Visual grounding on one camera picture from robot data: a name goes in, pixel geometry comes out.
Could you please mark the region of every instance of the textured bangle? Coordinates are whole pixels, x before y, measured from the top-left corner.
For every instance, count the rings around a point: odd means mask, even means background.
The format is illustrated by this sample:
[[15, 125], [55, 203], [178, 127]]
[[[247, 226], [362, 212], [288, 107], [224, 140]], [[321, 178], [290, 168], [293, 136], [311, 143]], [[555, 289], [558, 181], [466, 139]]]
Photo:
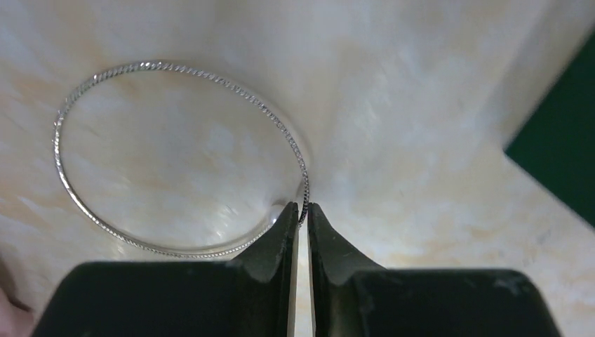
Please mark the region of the textured bangle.
[[64, 166], [62, 164], [62, 155], [60, 154], [60, 136], [61, 136], [61, 131], [62, 131], [62, 125], [64, 124], [64, 121], [66, 120], [66, 116], [68, 115], [68, 112], [70, 111], [70, 109], [72, 108], [72, 106], [74, 105], [76, 100], [78, 100], [87, 90], [89, 90], [90, 88], [94, 87], [95, 85], [97, 85], [107, 79], [110, 79], [112, 77], [116, 77], [116, 76], [119, 76], [122, 74], [127, 74], [129, 72], [141, 72], [141, 71], [153, 71], [153, 70], [162, 70], [162, 71], [168, 71], [168, 72], [180, 72], [180, 73], [190, 74], [190, 75], [193, 75], [196, 77], [202, 77], [204, 79], [213, 81], [217, 84], [224, 86], [225, 88], [228, 88], [229, 90], [232, 90], [233, 92], [240, 95], [241, 97], [245, 98], [248, 102], [250, 102], [253, 105], [255, 105], [256, 107], [258, 107], [258, 109], [260, 109], [260, 111], [265, 113], [267, 115], [267, 117], [269, 117], [273, 121], [275, 126], [279, 130], [281, 130], [281, 132], [283, 133], [283, 136], [285, 137], [285, 139], [291, 146], [291, 149], [293, 150], [293, 153], [294, 153], [295, 157], [297, 158], [297, 162], [300, 165], [300, 170], [302, 172], [302, 180], [303, 180], [303, 185], [304, 185], [304, 198], [303, 198], [302, 211], [301, 211], [300, 219], [299, 219], [299, 223], [300, 223], [300, 227], [301, 227], [301, 224], [304, 222], [304, 219], [306, 218], [307, 211], [308, 211], [308, 201], [309, 201], [308, 171], [306, 169], [306, 163], [305, 163], [304, 157], [302, 156], [302, 153], [298, 147], [298, 144], [295, 142], [295, 140], [293, 139], [293, 136], [290, 134], [289, 130], [285, 127], [285, 125], [283, 125], [283, 123], [279, 120], [279, 118], [261, 100], [259, 100], [252, 93], [249, 93], [247, 90], [241, 88], [237, 84], [234, 84], [231, 81], [222, 78], [221, 76], [213, 74], [212, 72], [205, 72], [203, 70], [198, 70], [193, 67], [173, 64], [170, 62], [161, 62], [161, 61], [134, 62], [134, 63], [130, 63], [127, 65], [113, 67], [111, 69], [105, 70], [104, 72], [94, 74], [91, 78], [87, 79], [81, 85], [76, 87], [70, 93], [70, 95], [68, 95], [68, 97], [66, 97], [62, 107], [58, 111], [58, 117], [54, 123], [55, 133], [54, 133], [54, 139], [53, 139], [55, 165], [56, 165], [56, 169], [58, 170], [58, 175], [60, 176], [60, 180], [62, 181], [62, 184], [66, 188], [66, 191], [68, 192], [68, 194], [70, 195], [70, 197], [72, 198], [74, 203], [83, 211], [83, 213], [85, 213], [99, 227], [101, 227], [102, 229], [106, 230], [108, 233], [114, 235], [118, 239], [120, 239], [128, 244], [131, 244], [133, 246], [136, 246], [138, 248], [141, 248], [141, 249], [144, 249], [147, 251], [152, 251], [154, 253], [160, 253], [163, 255], [175, 256], [175, 257], [180, 257], [180, 258], [214, 258], [217, 256], [223, 256], [228, 253], [233, 253], [235, 251], [239, 251], [240, 249], [246, 248], [247, 246], [252, 244], [254, 241], [256, 241], [272, 225], [272, 224], [269, 224], [263, 231], [261, 231], [259, 234], [257, 234], [250, 241], [240, 244], [238, 246], [235, 246], [233, 248], [219, 249], [219, 250], [212, 249], [212, 248], [209, 248], [206, 250], [203, 250], [203, 249], [194, 249], [194, 250], [171, 249], [171, 248], [167, 248], [164, 246], [158, 246], [156, 244], [151, 244], [149, 242], [143, 242], [137, 238], [130, 236], [129, 234], [127, 234], [125, 232], [122, 232], [122, 231], [116, 229], [112, 225], [106, 223], [104, 220], [102, 220], [101, 218], [96, 216], [87, 207], [87, 205], [84, 204], [84, 202], [81, 200], [79, 195], [75, 192], [74, 188], [68, 181], [68, 177], [66, 176]]

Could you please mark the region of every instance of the beige marble pattern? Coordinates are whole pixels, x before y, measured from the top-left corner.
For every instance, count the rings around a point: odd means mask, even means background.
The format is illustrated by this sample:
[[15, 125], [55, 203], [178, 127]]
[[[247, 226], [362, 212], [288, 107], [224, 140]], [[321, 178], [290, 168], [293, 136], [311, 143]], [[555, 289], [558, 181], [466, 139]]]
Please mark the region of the beige marble pattern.
[[[502, 147], [594, 22], [590, 0], [3, 0], [0, 257], [14, 293], [39, 316], [81, 262], [160, 259], [84, 218], [51, 135], [88, 75], [161, 58], [279, 107], [302, 136], [312, 199], [377, 262], [521, 270], [565, 336], [592, 336], [595, 234]], [[274, 127], [211, 91], [139, 74], [81, 100], [65, 160], [100, 215], [148, 240], [209, 244], [296, 194]], [[302, 232], [296, 336], [312, 334], [306, 245]]]

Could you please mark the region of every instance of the white marble background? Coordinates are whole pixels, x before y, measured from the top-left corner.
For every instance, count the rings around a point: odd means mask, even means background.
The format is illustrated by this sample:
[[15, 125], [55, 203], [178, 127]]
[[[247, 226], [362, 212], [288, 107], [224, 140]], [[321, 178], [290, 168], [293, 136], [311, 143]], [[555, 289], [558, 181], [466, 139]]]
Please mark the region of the white marble background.
[[[594, 22], [592, 0], [3, 0], [0, 258], [15, 295], [40, 315], [83, 261], [159, 258], [83, 217], [51, 145], [80, 81], [159, 58], [281, 108], [309, 153], [312, 199], [377, 262], [522, 270], [566, 336], [592, 336], [595, 234], [502, 147]], [[205, 244], [295, 195], [297, 165], [256, 112], [180, 75], [134, 76], [94, 89], [66, 125], [69, 172], [101, 215]], [[296, 335], [310, 336], [303, 234]]]

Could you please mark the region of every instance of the marble surface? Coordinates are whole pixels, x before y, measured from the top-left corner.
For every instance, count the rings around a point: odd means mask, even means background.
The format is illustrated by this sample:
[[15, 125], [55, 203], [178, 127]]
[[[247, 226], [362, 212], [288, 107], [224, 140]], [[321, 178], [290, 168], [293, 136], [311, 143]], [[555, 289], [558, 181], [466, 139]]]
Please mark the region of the marble surface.
[[[590, 0], [3, 0], [0, 280], [39, 316], [79, 263], [163, 259], [84, 218], [51, 136], [61, 100], [90, 74], [181, 60], [279, 108], [302, 136], [313, 201], [378, 263], [521, 270], [565, 336], [591, 336], [595, 233], [502, 148], [594, 22]], [[65, 126], [65, 161], [107, 220], [212, 244], [296, 195], [283, 138], [234, 97], [174, 74], [96, 89]], [[301, 234], [296, 336], [310, 336]]]

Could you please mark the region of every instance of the silver bangle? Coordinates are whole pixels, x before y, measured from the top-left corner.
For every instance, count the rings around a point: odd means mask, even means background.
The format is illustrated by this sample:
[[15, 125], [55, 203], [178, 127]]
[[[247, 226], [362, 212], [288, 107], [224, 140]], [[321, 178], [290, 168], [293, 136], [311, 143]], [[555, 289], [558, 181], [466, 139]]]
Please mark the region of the silver bangle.
[[204, 253], [203, 249], [197, 250], [187, 250], [187, 249], [170, 249], [164, 246], [158, 246], [156, 244], [151, 244], [149, 242], [143, 242], [137, 238], [130, 236], [129, 234], [122, 232], [109, 223], [106, 223], [104, 220], [96, 216], [92, 210], [90, 210], [87, 205], [81, 200], [79, 195], [75, 192], [74, 188], [68, 181], [68, 177], [66, 176], [64, 165], [62, 164], [62, 155], [60, 154], [60, 132], [62, 130], [62, 125], [66, 120], [66, 116], [68, 112], [76, 102], [87, 90], [94, 87], [95, 85], [107, 80], [111, 79], [112, 77], [119, 76], [121, 74], [127, 74], [129, 72], [141, 72], [141, 71], [153, 71], [153, 70], [163, 70], [169, 72], [180, 72], [185, 74], [194, 75], [196, 77], [202, 77], [204, 79], [208, 79], [213, 81], [217, 84], [232, 90], [233, 92], [237, 93], [241, 97], [244, 97], [248, 102], [257, 106], [260, 111], [264, 112], [267, 117], [269, 117], [276, 125], [276, 127], [281, 130], [285, 139], [288, 141], [291, 149], [295, 157], [297, 158], [297, 162], [300, 165], [300, 170], [302, 172], [302, 179], [304, 185], [304, 199], [302, 204], [302, 211], [299, 218], [300, 227], [306, 218], [308, 212], [308, 201], [309, 201], [309, 181], [308, 181], [308, 171], [306, 169], [306, 163], [304, 162], [304, 157], [298, 147], [298, 144], [293, 139], [293, 136], [290, 134], [289, 130], [283, 125], [283, 123], [279, 120], [279, 118], [258, 98], [256, 98], [252, 93], [249, 93], [247, 90], [241, 88], [237, 84], [232, 83], [231, 81], [222, 78], [212, 72], [205, 72], [203, 70], [198, 70], [193, 67], [188, 67], [185, 65], [178, 65], [173, 64], [170, 62], [160, 62], [160, 61], [140, 61], [134, 62], [127, 65], [121, 65], [118, 67], [113, 67], [111, 69], [105, 70], [104, 72], [100, 72], [98, 74], [94, 74], [91, 78], [87, 79], [81, 85], [76, 87], [68, 97], [66, 97], [62, 107], [58, 110], [58, 117], [55, 120], [55, 133], [54, 133], [54, 160], [55, 166], [58, 170], [58, 175], [62, 184], [64, 185], [66, 191], [74, 201], [74, 203], [85, 213], [95, 224], [97, 224], [102, 229], [106, 230], [111, 235], [114, 235], [118, 239], [136, 246], [138, 248], [152, 251], [154, 253], [160, 253], [167, 256], [174, 256], [178, 258], [214, 258], [218, 256], [223, 256], [225, 254], [234, 253], [235, 251], [239, 251], [241, 249], [246, 248], [247, 246], [251, 245], [254, 241], [256, 241], [259, 237], [261, 237], [270, 227], [272, 224], [267, 226], [263, 231], [257, 234], [254, 238], [250, 241], [241, 244], [239, 246], [235, 246], [233, 248], [228, 249], [221, 249], [221, 250], [213, 250], [213, 249], [206, 249], [208, 253]]

